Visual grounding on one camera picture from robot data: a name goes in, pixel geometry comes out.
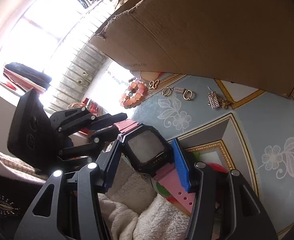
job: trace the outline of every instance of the watch strap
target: watch strap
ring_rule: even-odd
[[[119,129],[119,132],[123,134],[136,129],[139,123],[131,119],[126,119],[121,122],[116,122],[114,125]]]
[[[164,186],[169,193],[177,199],[190,213],[194,204],[195,193],[187,193],[181,186],[174,163],[166,163],[158,171],[153,179]]]

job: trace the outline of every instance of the cardboard box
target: cardboard box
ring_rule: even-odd
[[[292,0],[129,0],[90,42],[130,70],[294,91]]]

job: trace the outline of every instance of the watch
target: watch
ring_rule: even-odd
[[[125,121],[115,125],[122,130],[122,152],[132,167],[150,175],[191,212],[195,193],[187,193],[181,186],[170,144],[154,127]]]

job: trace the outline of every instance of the ring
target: ring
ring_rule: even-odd
[[[169,87],[166,87],[166,88],[163,89],[163,91],[162,91],[162,95],[166,97],[166,96],[168,96],[168,95],[170,94],[170,92],[171,92],[171,89],[170,89]]]
[[[188,92],[190,92],[190,97],[186,97],[186,94],[187,94]],[[190,99],[192,98],[192,91],[191,91],[191,90],[186,90],[186,91],[184,92],[183,97],[184,97],[185,100],[190,100]]]

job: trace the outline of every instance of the white flower pattern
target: white flower pattern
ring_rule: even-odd
[[[179,112],[182,106],[181,101],[178,98],[176,98],[175,95],[173,95],[168,97],[168,99],[158,99],[158,105],[162,108],[166,108],[166,110],[164,110],[159,116],[157,116],[158,119],[164,120],[164,126],[168,128],[171,125],[173,125],[176,128],[176,130],[182,129],[184,132],[184,129],[186,129],[189,126],[191,116],[188,115],[186,111]],[[168,121],[169,118],[173,118],[174,120],[172,122]]]
[[[294,137],[289,137],[285,144],[284,150],[281,152],[281,148],[278,145],[271,147],[270,145],[265,148],[265,153],[262,155],[263,165],[259,169],[265,166],[267,171],[271,169],[277,170],[276,178],[283,179],[286,174],[289,174],[294,178]],[[283,163],[286,167],[285,173],[283,169],[279,168],[279,165]]]

